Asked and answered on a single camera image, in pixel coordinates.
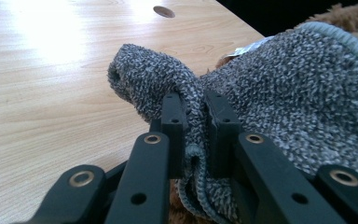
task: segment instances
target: grey sweater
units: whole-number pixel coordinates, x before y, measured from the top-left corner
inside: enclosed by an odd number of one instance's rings
[[[227,179],[206,171],[204,90],[227,96],[244,130],[271,138],[295,167],[312,175],[322,164],[358,172],[358,39],[337,27],[305,23],[200,78],[171,56],[124,45],[108,77],[146,121],[160,117],[166,93],[180,94],[188,128],[185,177],[176,187],[196,216],[239,222]]]

